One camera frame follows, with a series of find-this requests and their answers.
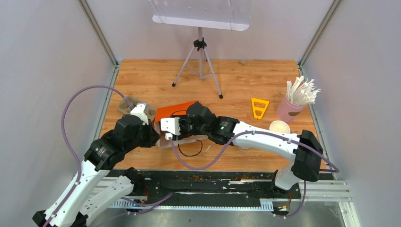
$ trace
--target metal frame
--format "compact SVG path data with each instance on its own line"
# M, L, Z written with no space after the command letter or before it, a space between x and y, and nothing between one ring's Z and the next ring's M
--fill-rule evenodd
M113 72L112 77L110 78L110 82L109 82L108 86L114 87L115 82L117 80L117 75L118 75L119 70L120 70L120 64L118 64L114 68L114 72ZM94 134L93 140L97 140L100 137L100 133L102 132L103 123L105 122L107 108L109 108L109 104L110 104L110 100L111 100L111 97L112 97L112 93L113 93L112 90L107 89L105 102L103 103L103 106L102 106L102 111L101 111L100 116L99 116L99 121L97 122L97 126L96 126L96 130L95 130L95 134Z
M113 54L112 49L110 48L109 43L106 41L105 35L103 34L102 30L100 29L99 24L97 23L95 16L92 13L92 10L89 7L87 0L78 0L78 3L82 7L86 17L88 18L90 25L93 28L96 36L99 38L100 44L106 51L107 56L109 57L110 61L112 62L113 66L116 68L118 65L118 61Z
M330 5L329 10L327 11L326 15L323 18L323 21L319 25L316 33L314 34L311 42L309 43L304 55L302 56L301 60L299 61L299 66L303 67L308 60L311 52L313 51L314 47L316 46L317 41L320 39L320 36L324 32L325 28L327 27L328 23L330 22L331 18L333 17L334 13L337 11L338 6L340 5L342 0L333 0L333 3Z
M82 7L85 15L87 16L95 34L97 35L97 37L99 38L99 41L101 43L101 45L103 46L107 56L109 57L110 61L112 62L113 66L114 66L114 72L113 75L110 79L110 83L109 85L111 87L114 87L116 79L117 79L117 74L119 71L119 62L116 60L112 49L110 48L109 44L106 41L105 36L103 35L96 19L95 16L93 15L89 4L87 2L87 0L78 0L80 6ZM301 60L298 63L298 67L299 67L299 74L300 75L304 75L304 65L307 62L309 56L311 55L314 47L316 46L318 40L320 39L322 33L325 31L328 23L330 22L330 20L332 19L333 15L335 14L335 12L337 11L340 3L342 1L341 0L333 0L329 10L327 11L324 19L322 20L321 24L319 25L319 28L317 29L316 33L314 34L312 40L310 41L307 49L305 50L305 53L303 54ZM97 128L95 131L95 135L94 135L94 139L97 139L100 136L101 133L101 129L103 126L103 122L105 119L105 114L108 108L108 105L110 103L110 98L112 95L112 91L107 91L106 97L105 97L105 102L99 117L99 121L97 124ZM329 152L327 152L327 147L325 146L324 143L324 134L323 131L320 128L319 125L319 117L318 114L316 113L316 109L314 105L309 105L309 109L311 111L311 115L313 118L313 122L315 125L315 129L317 132L317 136L318 139L323 147L323 149L325 150L324 155L330 159L330 155ZM99 193L105 185L109 184L110 181L114 181L114 178L112 177L105 177L103 179L103 181L101 181L99 183L99 185L94 189L94 191L92 192L91 196L96 195L97 193ZM299 183L299 187L301 190L301 193L303 193L303 183ZM145 199L144 197L137 197L135 199ZM286 200L281 200L281 199L265 199L265 200L261 200L261 202L283 202ZM306 192L306 198L305 201L320 201L320 202L328 202L328 201L337 201L339 203L340 209L341 209L341 213L342 213L342 218L344 221L344 224L346 227L359 227L360 223L359 220L357 218L356 212L355 212L355 208L354 208L354 204L352 202L352 198L350 197L350 193L349 190L347 188L346 182L345 181L338 181L338 180L334 180L334 181L318 181L315 183L307 183L307 192ZM184 208L184 207L177 207L177 208L171 208L168 206L160 206L160 209L176 209L176 210L185 210L185 209L197 209L197 208Z

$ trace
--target black cable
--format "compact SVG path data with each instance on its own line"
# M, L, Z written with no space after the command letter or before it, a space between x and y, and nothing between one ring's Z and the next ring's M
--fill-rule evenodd
M186 155L186 154L184 154L184 153L181 151L180 144L178 144L178 150L179 150L180 153L181 153L182 155L184 155L185 157L195 157L195 156L197 156L198 154L200 154L200 153L202 152L202 149L203 149L203 143L202 143L202 141L200 141L200 140L196 140L196 141L199 141L199 142L200 142L200 151L199 151L197 154L194 154L194 155Z
M174 111L174 112L170 115L170 117L172 117L176 112L185 112L184 115L187 114L187 111L186 111L186 110L177 110L177 111Z

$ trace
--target wooden tabletop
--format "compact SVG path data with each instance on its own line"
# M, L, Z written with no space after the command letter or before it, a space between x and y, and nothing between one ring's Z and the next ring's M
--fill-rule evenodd
M295 61L247 61L246 66L235 60L212 60L224 98L219 99L213 78L200 80L189 70L184 70L175 87L171 84L180 70L183 60L123 60L115 88L126 96L135 96L154 107L163 107L198 100L216 116L237 118L256 127L268 129L272 121L278 120L276 108L286 92L286 81L295 81L299 76ZM191 68L198 70L198 60L190 60ZM205 65L205 73L210 70ZM270 101L261 120L253 118L251 98ZM107 110L102 135L113 129L122 117L117 110L121 97L114 93ZM292 133L302 129L316 135L313 120L306 107L294 122L289 123ZM184 144L184 153L195 154L200 143ZM203 151L195 157L184 157L191 166L202 167L210 163L221 145L203 140ZM283 168L288 163L285 158L268 151L251 148L240 150L229 147L222 157L208 170L218 171L266 171ZM137 148L125 156L115 168L157 170L187 170L174 155L171 148Z

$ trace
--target robotic arm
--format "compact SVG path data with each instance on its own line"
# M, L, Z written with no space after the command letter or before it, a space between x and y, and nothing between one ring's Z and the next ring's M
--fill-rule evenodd
M134 168L128 169L112 185L88 198L96 185L124 160L125 155L136 147L150 148L159 140L159 134L153 129L146 117L148 106L139 103L119 119L113 130L105 133L90 145L82 161L82 176L77 183L75 175L59 199L47 210L38 211L33 216L34 222L42 227L86 227L107 207L119 198L141 190L144 176ZM192 104L185 115L163 118L161 130L166 139L182 140L192 135L207 135L208 139L224 145L253 147L267 150L290 160L283 169L276 171L273 177L272 190L287 193L300 180L315 182L319 177L321 159L313 152L292 143L301 142L323 153L317 139L310 131L304 130L301 135L282 134L253 127L230 117L216 117L208 108L199 102ZM274 134L282 138L266 137L261 133ZM60 203L56 215L54 211Z
M186 115L162 119L161 129L165 132L167 140L169 138L181 140L192 135L207 135L209 140L217 144L224 145L231 140L230 145L232 146L258 148L285 157L290 163L276 171L273 177L274 190L283 193L300 180L316 182L319 179L320 157L293 143L301 142L322 154L321 145L313 133L307 130L303 130L302 134L298 135L257 128L234 118L216 117L199 102L192 104L187 109Z
M137 104L130 115L124 115L117 121L113 130L92 142L81 164L82 175L79 183L76 182L78 175L75 174L71 183L49 209L35 213L33 221L38 226L44 226L49 219L46 227L88 226L116 200L141 188L138 184L144 179L143 175L130 168L104 191L88 199L96 185L117 163L124 160L128 152L136 147L150 148L160 138L148 122L145 114L147 110L146 103ZM73 185L76 185L75 190L68 195ZM68 198L57 215L53 215L66 197Z

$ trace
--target gray wall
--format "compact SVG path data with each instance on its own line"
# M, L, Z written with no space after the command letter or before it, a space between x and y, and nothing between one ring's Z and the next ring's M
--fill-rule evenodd
M399 226L401 1L345 0L306 64L363 227Z
M0 226L30 227L77 167L64 144L61 113L79 89L112 74L76 0L0 1ZM80 157L93 139L105 91L87 91L66 129Z
M167 1L171 6L176 0ZM228 4L227 0L219 1ZM153 22L149 0L88 2L119 60L185 59L198 37L195 27ZM300 60L331 3L332 0L253 0L247 30L204 29L210 57Z

